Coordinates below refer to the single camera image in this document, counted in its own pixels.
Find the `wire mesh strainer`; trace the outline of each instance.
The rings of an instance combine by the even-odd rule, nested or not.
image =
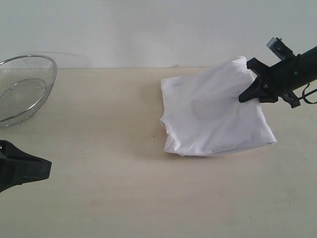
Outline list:
[[[53,59],[27,55],[0,63],[0,126],[13,126],[44,104],[57,75]]]

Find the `crumpled white fabric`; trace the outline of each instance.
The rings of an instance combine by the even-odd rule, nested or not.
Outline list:
[[[161,81],[165,152],[215,156],[276,142],[258,99],[238,100],[254,80],[246,62],[237,57],[198,74]]]

